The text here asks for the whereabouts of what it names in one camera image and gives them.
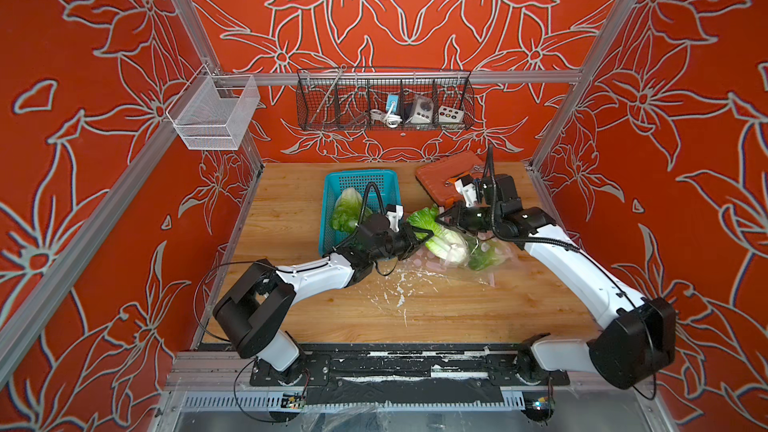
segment plastic bag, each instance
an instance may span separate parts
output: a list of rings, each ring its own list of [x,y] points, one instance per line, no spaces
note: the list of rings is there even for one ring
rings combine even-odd
[[[398,272],[431,275],[495,287],[494,273],[500,264],[511,262],[512,264],[507,264],[505,268],[522,269],[524,267],[518,258],[516,248],[511,244],[497,238],[484,240],[482,235],[479,236],[480,240],[469,235],[463,236],[467,243],[472,245],[464,263],[447,262],[432,254],[426,247],[422,247],[398,265]]]
[[[333,207],[331,216],[331,228],[340,232],[351,234],[357,227],[357,219],[362,208],[362,196],[354,187],[345,188]],[[373,212],[366,207],[363,219],[368,218]]]
[[[387,431],[387,420],[378,404],[360,404],[334,412],[321,412],[322,406],[301,413],[301,432]]]

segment wooden table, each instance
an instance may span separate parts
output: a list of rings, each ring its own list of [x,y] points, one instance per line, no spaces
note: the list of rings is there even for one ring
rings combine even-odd
[[[420,165],[379,165],[397,171],[406,212],[432,204],[414,176]],[[267,257],[275,265],[317,260],[325,176],[375,167],[267,164],[233,260]],[[541,205],[523,164],[500,162],[496,173],[514,177],[524,206]],[[495,269],[494,286],[400,268],[388,277],[374,271],[353,287],[295,304],[283,329],[299,342],[516,343],[541,332],[569,338],[597,337],[596,324],[576,296],[538,260],[514,249],[517,259]],[[222,294],[245,269],[245,265],[230,266]],[[214,320],[208,329],[223,333]],[[204,341],[217,340],[206,335]]]

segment clear plastic sheet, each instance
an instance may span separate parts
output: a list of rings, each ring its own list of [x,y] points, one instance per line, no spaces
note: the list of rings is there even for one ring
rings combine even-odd
[[[396,271],[477,282],[494,287],[494,274],[499,270],[499,265],[511,262],[513,268],[522,268],[518,250],[513,244],[497,238],[484,238],[482,235],[477,238],[465,235],[464,239],[469,246],[469,255],[461,264],[441,260],[427,247],[422,247],[410,258],[400,262]]]
[[[360,404],[330,413],[320,410],[309,408],[301,413],[301,432],[387,432],[386,415],[378,404]]]

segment lettuce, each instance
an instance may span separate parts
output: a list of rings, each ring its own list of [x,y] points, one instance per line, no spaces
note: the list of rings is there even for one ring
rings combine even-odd
[[[506,256],[497,250],[499,244],[496,241],[479,241],[476,237],[467,236],[469,250],[469,261],[467,266],[474,270],[483,270],[492,265],[498,265],[506,260]]]
[[[360,216],[360,208],[362,208],[362,196],[360,195],[360,192],[355,190],[354,187],[345,188],[336,200],[336,205],[333,207],[331,228],[348,234],[354,232],[355,227],[357,227],[357,219]],[[371,209],[366,207],[363,220],[368,218],[371,214],[373,214]]]
[[[469,250],[467,243],[458,232],[440,226],[435,222],[439,214],[437,206],[424,207],[408,217],[408,223],[414,227],[426,228],[435,233],[435,236],[427,241],[427,249],[437,257],[450,264],[463,264],[467,260]],[[426,234],[416,234],[422,239]]]

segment red wall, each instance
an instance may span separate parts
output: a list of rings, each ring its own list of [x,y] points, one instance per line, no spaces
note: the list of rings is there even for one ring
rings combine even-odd
[[[0,325],[199,67],[169,0],[0,0]]]
[[[580,67],[614,0],[193,0],[227,72],[394,65],[483,70]],[[290,87],[262,89],[251,132],[277,162],[394,161],[484,152],[528,158],[565,84],[476,88],[465,132],[303,132]]]
[[[678,314],[682,430],[768,428],[768,0],[639,0],[544,167],[565,225]]]
[[[0,16],[3,324],[200,63],[168,0],[0,0]],[[174,141],[0,391],[0,428],[147,426],[253,172]]]

